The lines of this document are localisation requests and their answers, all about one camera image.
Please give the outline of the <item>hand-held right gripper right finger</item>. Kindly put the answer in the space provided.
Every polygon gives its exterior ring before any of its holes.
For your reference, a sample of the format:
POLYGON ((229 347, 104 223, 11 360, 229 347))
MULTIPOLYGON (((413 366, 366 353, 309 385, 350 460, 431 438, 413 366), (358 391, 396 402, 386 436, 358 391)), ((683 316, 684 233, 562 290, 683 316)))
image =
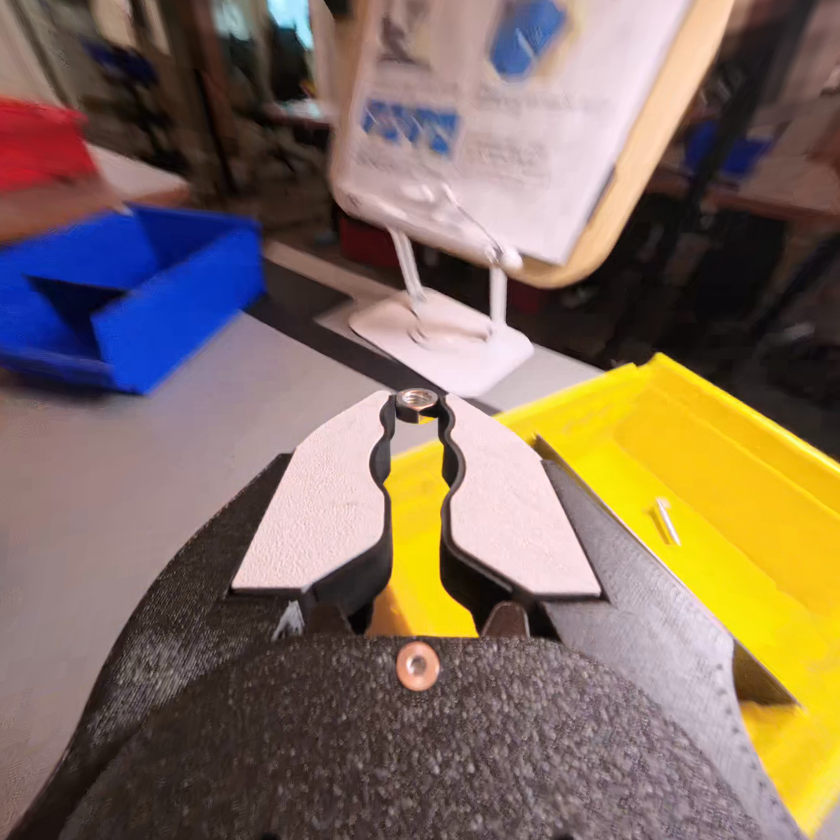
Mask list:
POLYGON ((602 585, 539 454, 465 399, 438 415, 447 494, 440 510, 440 579, 483 627, 501 603, 528 618, 545 605, 598 601, 602 585))

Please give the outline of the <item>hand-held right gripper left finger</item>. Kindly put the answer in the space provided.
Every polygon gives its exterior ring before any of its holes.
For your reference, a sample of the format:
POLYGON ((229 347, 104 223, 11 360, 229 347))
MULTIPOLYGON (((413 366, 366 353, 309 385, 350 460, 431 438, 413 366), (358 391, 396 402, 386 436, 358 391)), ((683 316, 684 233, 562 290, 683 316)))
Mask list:
POLYGON ((310 433, 292 453, 233 580, 237 595, 283 595, 309 613, 365 613, 392 574, 384 488, 393 395, 377 391, 310 433))

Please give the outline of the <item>silver hex nut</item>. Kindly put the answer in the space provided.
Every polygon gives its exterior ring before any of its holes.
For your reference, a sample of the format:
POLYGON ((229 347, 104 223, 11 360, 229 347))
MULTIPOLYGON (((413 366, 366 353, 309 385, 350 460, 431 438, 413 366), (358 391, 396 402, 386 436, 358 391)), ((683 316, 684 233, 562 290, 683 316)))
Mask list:
POLYGON ((395 394, 395 416, 407 424, 423 424, 438 416, 438 394, 427 388, 406 388, 395 394))

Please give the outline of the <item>silver hex bolt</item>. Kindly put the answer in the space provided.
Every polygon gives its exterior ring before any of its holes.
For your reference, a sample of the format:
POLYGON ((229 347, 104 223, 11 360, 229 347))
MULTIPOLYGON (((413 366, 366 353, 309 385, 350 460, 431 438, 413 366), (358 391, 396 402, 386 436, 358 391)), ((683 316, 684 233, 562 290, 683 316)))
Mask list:
POLYGON ((670 515, 670 502, 665 497, 657 497, 651 508, 651 516, 662 537, 671 546, 682 546, 682 540, 670 515))

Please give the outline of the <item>yellow plastic bin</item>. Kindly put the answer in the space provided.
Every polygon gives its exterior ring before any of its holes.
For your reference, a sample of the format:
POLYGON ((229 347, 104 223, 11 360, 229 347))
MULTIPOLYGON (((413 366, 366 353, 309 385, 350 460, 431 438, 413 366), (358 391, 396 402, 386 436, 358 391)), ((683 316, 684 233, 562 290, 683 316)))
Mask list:
POLYGON ((547 604, 549 630, 636 683, 763 838, 813 835, 838 799, 838 464, 663 356, 500 422, 555 447, 802 707, 739 702, 733 642, 547 461, 603 589, 547 604), (680 547, 652 519, 657 497, 680 547))

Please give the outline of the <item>blue plastic bin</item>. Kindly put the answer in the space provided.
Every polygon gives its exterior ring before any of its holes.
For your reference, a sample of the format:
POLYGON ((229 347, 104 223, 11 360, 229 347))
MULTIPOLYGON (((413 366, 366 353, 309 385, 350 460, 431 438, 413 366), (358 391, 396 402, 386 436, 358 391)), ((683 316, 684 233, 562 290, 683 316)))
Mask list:
POLYGON ((251 217, 130 204, 2 248, 2 368, 111 392, 151 392, 263 294, 251 217), (120 288, 90 350, 27 276, 120 288))

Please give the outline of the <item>red ottoman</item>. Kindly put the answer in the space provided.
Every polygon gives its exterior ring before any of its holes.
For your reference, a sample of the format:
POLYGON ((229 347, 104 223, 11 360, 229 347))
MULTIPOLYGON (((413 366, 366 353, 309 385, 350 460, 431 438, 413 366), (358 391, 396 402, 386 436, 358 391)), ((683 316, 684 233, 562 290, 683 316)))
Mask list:
POLYGON ((347 260, 378 269, 398 269, 391 235, 346 214, 339 218, 339 250, 347 260))

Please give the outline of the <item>printed instruction sheet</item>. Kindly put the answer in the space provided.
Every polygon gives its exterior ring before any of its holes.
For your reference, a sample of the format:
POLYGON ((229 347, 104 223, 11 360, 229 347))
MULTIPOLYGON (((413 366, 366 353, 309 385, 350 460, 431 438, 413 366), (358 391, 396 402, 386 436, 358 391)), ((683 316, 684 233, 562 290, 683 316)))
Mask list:
POLYGON ((691 2, 368 2, 332 159, 348 214, 562 265, 691 2))

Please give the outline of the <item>red plastic crate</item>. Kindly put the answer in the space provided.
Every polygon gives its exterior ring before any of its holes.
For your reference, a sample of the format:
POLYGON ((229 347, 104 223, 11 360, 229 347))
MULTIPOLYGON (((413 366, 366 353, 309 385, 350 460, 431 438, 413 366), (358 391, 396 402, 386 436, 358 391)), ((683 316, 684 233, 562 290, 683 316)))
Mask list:
POLYGON ((87 122, 75 110, 1 97, 1 194, 97 176, 87 122))

